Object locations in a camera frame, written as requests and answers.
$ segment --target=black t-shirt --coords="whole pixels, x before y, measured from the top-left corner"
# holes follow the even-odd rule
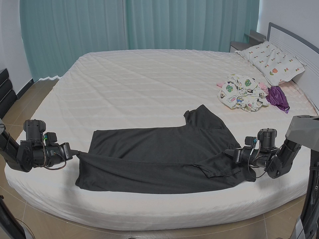
[[[222,151],[240,147],[204,105],[180,127],[97,130],[78,155],[76,185],[92,191],[179,194],[220,190],[245,180]]]

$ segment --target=bed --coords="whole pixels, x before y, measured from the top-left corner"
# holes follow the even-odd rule
[[[292,81],[281,85],[290,105],[288,114],[275,106],[254,113],[231,110],[217,99],[216,82],[224,81],[228,74],[266,82],[236,53],[125,50],[80,57],[32,119],[44,120],[59,143],[66,141],[72,149],[87,152],[94,130],[182,126],[184,112],[204,104],[242,146],[245,136],[257,135],[266,127],[277,129],[276,145],[280,146],[294,115],[316,115],[314,104],[319,102],[305,87],[303,77],[319,82],[319,52],[275,25],[269,25],[269,38],[275,45],[288,43],[293,47],[289,52],[299,53],[310,65],[307,74],[296,80],[299,85]],[[23,139],[24,132],[18,141]],[[79,173],[77,157],[58,171],[38,168],[23,173],[6,166],[5,174],[10,186],[31,205],[71,221],[115,230],[176,229],[248,219],[305,194],[309,159],[310,150],[302,147],[291,171],[278,179],[265,175],[255,183],[245,181],[220,191],[171,195],[80,189],[74,184]]]

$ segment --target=curtain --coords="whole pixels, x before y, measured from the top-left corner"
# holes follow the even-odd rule
[[[259,0],[126,0],[128,46],[229,52],[258,12]]]
[[[229,52],[257,29],[259,0],[20,0],[34,81],[62,76],[83,54],[121,49]]]
[[[89,52],[126,49],[123,0],[20,0],[33,80],[62,76]]]

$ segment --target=floral pillow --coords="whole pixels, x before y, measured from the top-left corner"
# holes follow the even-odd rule
[[[281,51],[268,41],[237,53],[256,66],[273,86],[290,81],[305,71],[295,56]]]

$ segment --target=headboard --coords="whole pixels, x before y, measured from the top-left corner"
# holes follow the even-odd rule
[[[305,72],[295,76],[293,81],[319,108],[319,49],[304,38],[271,22],[268,26],[267,41],[307,64]]]

